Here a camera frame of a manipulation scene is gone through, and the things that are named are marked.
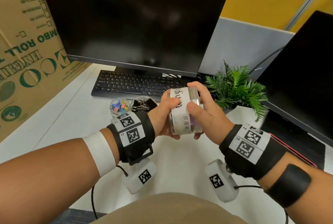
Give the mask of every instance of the khaki pants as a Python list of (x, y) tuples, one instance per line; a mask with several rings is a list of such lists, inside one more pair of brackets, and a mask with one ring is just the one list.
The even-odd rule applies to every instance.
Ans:
[(219, 205), (183, 193), (156, 194), (115, 210), (93, 224), (246, 224)]

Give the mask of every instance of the black keyboard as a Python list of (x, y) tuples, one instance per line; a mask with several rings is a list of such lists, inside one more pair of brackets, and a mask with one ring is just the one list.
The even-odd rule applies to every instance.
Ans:
[(160, 101), (166, 90), (186, 87), (190, 82), (181, 78), (120, 73), (117, 72), (118, 69), (117, 67), (116, 71), (101, 70), (91, 95), (126, 99), (146, 95)]

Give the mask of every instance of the computer monitor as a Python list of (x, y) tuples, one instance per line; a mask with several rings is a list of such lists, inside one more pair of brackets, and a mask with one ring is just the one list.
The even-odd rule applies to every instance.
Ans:
[(314, 12), (258, 82), (271, 110), (333, 146), (333, 15)]
[(195, 77), (226, 0), (46, 0), (71, 59)]

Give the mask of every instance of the green logo on box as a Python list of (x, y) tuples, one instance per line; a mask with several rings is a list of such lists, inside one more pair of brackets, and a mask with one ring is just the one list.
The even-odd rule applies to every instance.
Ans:
[(4, 121), (14, 121), (21, 116), (22, 109), (19, 106), (9, 106), (1, 113), (1, 118)]

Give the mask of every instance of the potted plant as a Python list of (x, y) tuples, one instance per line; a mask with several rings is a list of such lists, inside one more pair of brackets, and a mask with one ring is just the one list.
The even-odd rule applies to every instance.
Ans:
[(252, 107), (257, 116), (256, 122), (264, 116), (266, 108), (261, 101), (266, 101), (266, 87), (260, 83), (248, 80), (250, 74), (247, 66), (236, 67), (233, 70), (224, 62), (225, 74), (221, 72), (207, 76), (206, 83), (210, 92), (216, 96), (215, 102), (227, 114), (237, 105)]

